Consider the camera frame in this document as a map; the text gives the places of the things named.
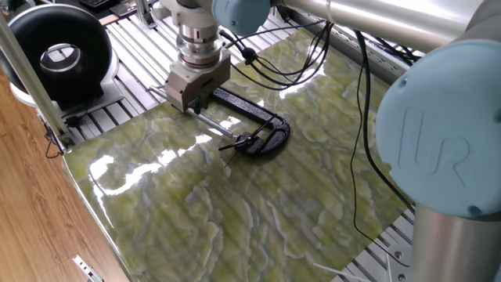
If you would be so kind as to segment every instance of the metal rail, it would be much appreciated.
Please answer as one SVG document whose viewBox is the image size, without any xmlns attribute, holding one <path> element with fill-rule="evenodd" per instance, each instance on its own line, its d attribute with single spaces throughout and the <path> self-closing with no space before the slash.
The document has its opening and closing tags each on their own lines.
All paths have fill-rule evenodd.
<svg viewBox="0 0 501 282">
<path fill-rule="evenodd" d="M 63 119 L 61 119 L 58 111 L 52 104 L 49 94 L 47 94 L 40 79 L 38 79 L 38 76 L 34 72 L 33 67 L 31 67 L 19 42 L 16 40 L 16 37 L 14 37 L 14 34 L 3 16 L 0 16 L 0 18 L 0 48 L 5 57 L 13 66 L 14 71 L 21 82 L 23 82 L 28 93 L 33 97 L 39 112 L 54 131 L 57 139 L 60 140 L 65 147 L 74 145 L 71 136 L 68 134 L 68 128 L 63 123 Z"/>
</svg>

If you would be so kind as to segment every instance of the light blue joint cover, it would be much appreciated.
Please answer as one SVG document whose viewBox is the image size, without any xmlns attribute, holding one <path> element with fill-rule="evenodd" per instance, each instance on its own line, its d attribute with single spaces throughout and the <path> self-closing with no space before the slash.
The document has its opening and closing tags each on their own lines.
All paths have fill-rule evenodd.
<svg viewBox="0 0 501 282">
<path fill-rule="evenodd" d="M 214 0 L 212 14 L 216 21 L 232 32 L 248 36 L 268 18 L 270 0 Z"/>
<path fill-rule="evenodd" d="M 388 90 L 377 148 L 418 204 L 468 219 L 501 210 L 501 43 L 426 55 Z"/>
</svg>

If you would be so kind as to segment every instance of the silver cylinder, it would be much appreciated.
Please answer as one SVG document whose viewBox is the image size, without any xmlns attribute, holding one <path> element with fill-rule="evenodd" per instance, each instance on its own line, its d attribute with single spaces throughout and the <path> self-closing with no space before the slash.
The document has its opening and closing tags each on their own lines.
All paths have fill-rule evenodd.
<svg viewBox="0 0 501 282">
<path fill-rule="evenodd" d="M 447 216 L 418 205 L 412 282 L 493 282 L 501 263 L 501 222 Z"/>
<path fill-rule="evenodd" d="M 423 52 L 458 38 L 482 0 L 283 0 L 283 4 Z"/>
<path fill-rule="evenodd" d="M 191 42 L 181 35 L 176 39 L 180 61 L 195 69 L 215 66 L 221 57 L 222 43 L 218 34 L 204 43 Z"/>
</svg>

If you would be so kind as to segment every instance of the black cable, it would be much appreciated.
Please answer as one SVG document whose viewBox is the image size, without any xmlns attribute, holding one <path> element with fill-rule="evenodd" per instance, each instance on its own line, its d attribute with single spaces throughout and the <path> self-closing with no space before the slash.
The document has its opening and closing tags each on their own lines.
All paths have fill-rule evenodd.
<svg viewBox="0 0 501 282">
<path fill-rule="evenodd" d="M 360 31 L 355 31 L 357 35 L 357 39 L 359 40 L 360 49 L 362 50 L 363 61 L 362 65 L 366 69 L 366 101 L 363 111 L 363 145 L 366 151 L 367 160 L 370 165 L 373 167 L 374 171 L 377 175 L 386 183 L 386 185 L 390 188 L 390 190 L 402 201 L 405 206 L 414 214 L 413 206 L 403 197 L 403 195 L 391 184 L 391 182 L 384 176 L 383 172 L 377 167 L 376 163 L 370 154 L 369 148 L 369 134 L 368 134 L 368 124 L 369 124 L 369 107 L 370 107 L 370 68 L 369 68 L 369 58 L 367 57 L 366 50 L 366 39 L 363 37 Z"/>
<path fill-rule="evenodd" d="M 311 78 L 313 78 L 317 73 L 318 71 L 320 70 L 320 68 L 322 67 L 323 63 L 325 62 L 325 59 L 326 59 L 326 55 L 327 55 L 327 51 L 328 51 L 328 48 L 329 48 L 329 39 L 330 39 L 330 29 L 332 28 L 332 24 L 331 23 L 328 23 L 327 24 L 327 28 L 325 28 L 323 30 L 323 33 L 325 33 L 327 31 L 327 36 L 326 36 L 326 40 L 324 42 L 324 46 L 322 48 L 322 54 L 323 54 L 323 58 L 322 58 L 322 61 L 319 63 L 319 65 L 316 67 L 315 71 L 310 75 L 308 76 L 306 79 L 300 81 L 303 73 L 307 70 L 306 66 L 310 63 L 311 61 L 311 57 L 308 56 L 308 58 L 306 59 L 305 61 L 305 65 L 303 67 L 303 69 L 301 70 L 301 73 L 297 76 L 297 78 L 294 80 L 294 82 L 292 83 L 283 83 L 281 81 L 277 81 L 276 79 L 274 78 L 270 78 L 267 74 L 263 73 L 261 70 L 259 70 L 255 65 L 251 64 L 250 66 L 256 71 L 258 72 L 262 77 L 266 78 L 267 80 L 273 82 L 273 83 L 276 83 L 278 85 L 282 85 L 282 86 L 286 86 L 287 88 L 289 87 L 292 87 L 292 86 L 295 86 L 295 85 L 300 85 L 302 83 L 305 83 L 307 81 L 309 81 Z M 319 44 L 319 41 L 321 40 L 321 37 L 322 36 L 319 36 L 319 40 L 317 41 L 317 43 L 315 44 L 315 47 L 314 49 L 312 50 L 312 54 L 314 54 L 315 52 L 315 49 L 316 47 L 318 46 Z"/>
<path fill-rule="evenodd" d="M 316 40 L 318 37 L 320 37 L 320 38 L 321 38 L 321 37 L 323 36 L 324 31 L 325 31 L 325 28 L 324 28 L 321 32 L 319 32 L 318 34 L 316 34 L 316 36 L 312 39 L 312 43 L 310 44 L 310 48 L 312 48 L 312 50 L 309 50 L 309 51 L 308 51 L 307 60 L 308 60 L 308 58 L 311 58 L 311 57 L 315 54 L 315 50 L 316 50 L 316 48 L 318 47 L 319 40 L 317 41 L 317 44 L 315 44 L 315 47 L 312 47 L 313 42 L 315 42 L 315 40 Z M 282 72 L 282 71 L 278 70 L 278 68 L 277 68 L 277 67 L 275 67 L 275 66 L 274 66 L 271 62 L 269 62 L 268 60 L 266 60 L 266 61 L 267 61 L 267 62 L 268 62 L 268 63 L 269 63 L 269 64 L 270 64 L 270 65 L 271 65 L 274 69 L 276 69 L 276 70 L 273 70 L 273 69 L 269 68 L 268 66 L 264 65 L 263 63 L 261 63 L 259 60 L 257 60 L 257 61 L 258 61 L 258 62 L 259 62 L 259 63 L 260 63 L 260 64 L 261 64 L 264 68 L 266 68 L 267 70 L 271 71 L 272 73 L 274 73 L 274 74 L 280 74 L 280 75 L 282 75 L 282 76 L 286 77 L 286 76 L 292 76 L 292 75 L 300 74 L 300 73 L 301 73 L 301 72 L 302 72 L 305 68 L 307 68 L 307 69 L 308 69 L 308 68 L 310 68 L 311 66 L 313 66 L 313 64 L 315 64 L 315 62 L 316 62 L 316 61 L 318 61 L 318 60 L 319 60 L 319 58 L 320 58 L 320 56 L 321 56 L 321 55 L 322 55 L 322 52 L 320 52 L 320 53 L 319 53 L 319 55 L 318 55 L 318 56 L 317 56 L 317 57 L 316 57 L 313 61 L 310 61 L 310 63 L 309 63 L 308 65 L 304 66 L 302 69 L 300 69 L 300 70 L 296 70 L 296 71 L 293 71 L 293 72 L 289 72 L 289 73 L 284 73 L 284 72 Z"/>
<path fill-rule="evenodd" d="M 259 31 L 259 32 L 256 32 L 254 34 L 251 34 L 251 35 L 248 35 L 248 36 L 243 36 L 241 38 L 238 38 L 237 41 L 240 42 L 246 38 L 251 38 L 253 36 L 256 36 L 256 35 L 260 35 L 260 34 L 265 34 L 265 33 L 269 33 L 269 32 L 272 32 L 272 31 L 283 31 L 283 30 L 287 30 L 287 29 L 292 29 L 292 28 L 300 28 L 300 27 L 310 27 L 310 26 L 314 26 L 316 24 L 321 24 L 321 23 L 324 23 L 325 20 L 319 20 L 319 21 L 316 21 L 314 23 L 308 23 L 308 24 L 303 24 L 303 25 L 298 25 L 298 26 L 292 26 L 292 27 L 279 27 L 279 28 L 273 28 L 271 30 L 267 30 L 267 31 Z"/>
<path fill-rule="evenodd" d="M 267 65 L 263 64 L 261 62 L 261 60 L 264 60 L 266 63 L 268 63 L 271 67 L 268 67 Z M 263 57 L 260 57 L 258 56 L 258 58 L 256 58 L 256 62 L 260 63 L 265 69 L 267 69 L 268 71 L 271 71 L 273 74 L 280 74 L 283 76 L 283 78 L 285 78 L 286 80 L 288 80 L 289 82 L 294 82 L 292 79 L 290 79 L 286 74 L 284 74 L 282 71 L 280 71 L 278 69 L 278 67 L 275 67 L 275 65 L 270 62 L 269 60 L 267 60 L 266 58 L 263 58 Z"/>
<path fill-rule="evenodd" d="M 353 146 L 353 153 L 351 154 L 350 172 L 351 172 L 351 180 L 353 182 L 353 202 L 354 202 L 354 204 L 353 204 L 353 226 L 360 234 L 362 234 L 362 236 L 364 236 L 365 238 L 372 241 L 373 239 L 371 237 L 367 236 L 367 234 L 363 233 L 363 231 L 361 231 L 359 229 L 359 226 L 357 226 L 357 208 L 358 208 L 358 205 L 357 205 L 357 185 L 356 185 L 356 181 L 355 181 L 355 173 L 353 172 L 353 160 L 355 159 L 355 155 L 357 153 L 357 146 L 359 144 L 360 132 L 362 131 L 362 123 L 363 123 L 362 122 L 363 115 L 362 115 L 362 109 L 360 107 L 359 91 L 360 91 L 360 81 L 362 80 L 362 72 L 363 72 L 364 68 L 365 68 L 364 65 L 362 65 L 362 68 L 360 68 L 359 83 L 357 84 L 356 95 L 357 95 L 357 105 L 359 106 L 360 123 L 359 123 L 359 130 L 357 131 L 357 137 L 355 138 L 355 145 Z M 394 257 L 392 254 L 390 254 L 388 251 L 386 251 L 386 249 L 383 248 L 383 246 L 379 245 L 376 241 L 374 241 L 374 244 L 377 247 L 379 247 L 381 250 L 383 250 L 385 253 L 387 253 L 392 259 L 394 259 L 396 262 L 398 262 L 402 266 L 409 267 L 406 264 L 400 262 L 398 259 L 396 259 L 396 257 Z"/>
<path fill-rule="evenodd" d="M 281 81 L 277 81 L 277 80 L 275 80 L 273 78 L 270 78 L 267 74 L 264 74 L 261 70 L 257 69 L 255 65 L 253 65 L 252 63 L 250 63 L 250 65 L 254 68 L 254 70 L 257 71 L 261 76 L 263 76 L 264 78 L 268 79 L 271 82 L 274 82 L 276 84 L 285 86 L 283 88 L 276 88 L 276 87 L 271 87 L 271 86 L 264 85 L 261 82 L 256 81 L 253 78 L 251 78 L 248 75 L 246 75 L 244 72 L 242 72 L 240 69 L 238 69 L 234 64 L 232 64 L 232 67 L 235 68 L 235 70 L 237 70 L 245 78 L 251 80 L 252 82 L 256 83 L 257 85 L 260 85 L 261 87 L 264 87 L 264 88 L 270 89 L 270 90 L 274 90 L 274 91 L 282 91 L 282 90 L 288 89 L 288 88 L 290 88 L 292 86 L 299 85 L 301 83 L 307 82 L 308 80 L 310 80 L 311 78 L 313 78 L 318 73 L 318 71 L 320 70 L 321 66 L 325 63 L 326 54 L 327 54 L 327 51 L 328 51 L 328 48 L 329 48 L 330 30 L 332 29 L 332 27 L 333 27 L 332 23 L 327 23 L 326 26 L 323 28 L 323 30 L 314 37 L 313 41 L 315 41 L 315 39 L 317 39 L 317 41 L 315 43 L 315 46 L 311 50 L 308 51 L 308 56 L 306 58 L 305 64 L 304 64 L 303 68 L 300 70 L 300 73 L 296 77 L 296 79 L 294 80 L 294 82 L 283 83 Z M 326 40 L 324 42 L 324 46 L 322 48 L 322 51 L 320 52 L 320 55 L 323 54 L 322 61 L 319 63 L 319 65 L 317 66 L 317 68 L 315 69 L 315 71 L 310 76 L 308 76 L 306 79 L 300 81 L 303 73 L 308 69 L 308 68 L 306 68 L 306 66 L 308 66 L 310 64 L 310 62 L 312 61 L 312 56 L 315 54 L 315 50 L 318 47 L 318 45 L 319 45 L 319 43 L 320 43 L 320 41 L 322 39 L 323 34 L 325 34 L 326 32 L 327 32 Z"/>
<path fill-rule="evenodd" d="M 399 52 L 397 49 L 395 49 L 393 46 L 389 45 L 385 40 L 381 39 L 381 38 L 378 38 L 378 37 L 374 37 L 379 43 L 381 43 L 384 47 L 386 47 L 387 49 L 390 49 L 394 55 L 396 55 L 398 58 L 400 58 L 401 60 L 404 61 L 404 63 L 407 63 L 408 65 L 412 66 L 413 65 L 413 62 L 411 62 L 409 59 L 407 59 L 405 56 L 402 55 L 401 52 Z"/>
</svg>

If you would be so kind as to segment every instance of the silver tube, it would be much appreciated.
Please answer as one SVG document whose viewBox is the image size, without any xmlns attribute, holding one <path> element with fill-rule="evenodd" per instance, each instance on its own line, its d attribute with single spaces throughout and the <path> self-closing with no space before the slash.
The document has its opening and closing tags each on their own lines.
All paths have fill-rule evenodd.
<svg viewBox="0 0 501 282">
<path fill-rule="evenodd" d="M 501 263 L 501 222 L 416 207 L 412 282 L 493 282 Z"/>
<path fill-rule="evenodd" d="M 2 48 L 5 57 L 11 66 L 13 66 L 17 76 L 21 82 L 23 82 L 28 93 L 33 97 L 38 109 L 40 109 L 41 114 L 44 116 L 44 119 L 52 128 L 56 136 L 59 138 L 60 136 L 67 135 L 68 128 L 64 124 L 63 119 L 61 119 L 59 112 L 52 104 L 44 86 L 41 84 L 40 79 L 38 79 L 38 76 L 34 72 L 33 67 L 31 67 L 28 58 L 24 55 L 19 42 L 17 42 L 3 16 L 0 16 L 0 48 Z"/>
<path fill-rule="evenodd" d="M 198 118 L 199 120 L 203 121 L 204 123 L 211 126 L 212 128 L 216 129 L 217 131 L 219 131 L 223 135 L 228 136 L 229 138 L 236 139 L 236 136 L 233 135 L 233 132 L 230 132 L 228 129 L 222 127 L 221 125 L 218 125 L 217 123 L 212 121 L 209 117 L 206 117 L 202 114 L 195 113 L 195 111 L 192 108 L 188 108 L 188 110 L 186 110 L 186 112 L 188 114 L 193 115 L 195 118 Z"/>
<path fill-rule="evenodd" d="M 482 0 L 283 0 L 283 4 L 337 24 L 430 52 L 466 30 Z"/>
</svg>

